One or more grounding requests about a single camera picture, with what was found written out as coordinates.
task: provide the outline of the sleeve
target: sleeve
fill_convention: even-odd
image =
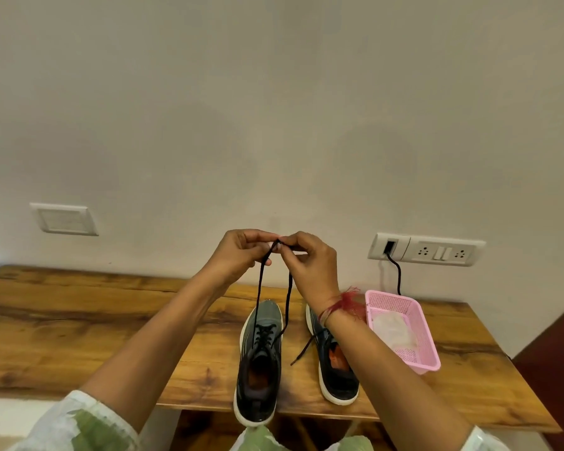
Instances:
[[[112,409],[73,391],[9,451],[139,451],[138,434]]]
[[[461,451],[509,451],[499,439],[474,427]]]

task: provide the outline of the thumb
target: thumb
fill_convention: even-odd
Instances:
[[[303,268],[303,263],[299,260],[299,258],[292,252],[292,250],[284,244],[280,244],[278,247],[280,254],[282,255],[282,259],[288,267],[288,270],[295,277],[295,273]]]
[[[253,261],[261,261],[269,251],[269,245],[267,242],[256,242],[254,246],[245,251],[248,252],[249,257]]]

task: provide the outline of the sneaker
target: sneaker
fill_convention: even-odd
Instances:
[[[305,309],[305,320],[311,339],[293,364],[303,356],[311,341],[315,339],[319,358],[317,371],[323,397],[336,405],[352,404],[359,394],[359,381],[347,363],[338,342],[328,328],[320,324],[309,305]]]
[[[281,374],[281,331],[282,312],[269,300],[253,309],[242,328],[234,415],[246,427],[268,424],[274,417]]]

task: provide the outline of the hand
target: hand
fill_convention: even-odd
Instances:
[[[196,274],[213,289],[211,300],[223,296],[230,285],[253,267],[268,252],[277,234],[260,230],[230,230],[226,232],[207,264]]]
[[[282,255],[297,289],[319,316],[339,299],[336,250],[302,231],[279,239],[284,245],[279,245],[275,251]],[[307,254],[295,255],[292,249]]]

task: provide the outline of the red thread bracelet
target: red thread bracelet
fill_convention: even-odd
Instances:
[[[366,321],[366,306],[363,303],[358,303],[353,300],[357,293],[359,293],[359,288],[351,287],[344,293],[340,294],[340,299],[333,303],[330,307],[324,310],[317,317],[318,321],[322,326],[325,326],[328,317],[335,311],[343,309],[350,313],[356,318],[362,321]]]

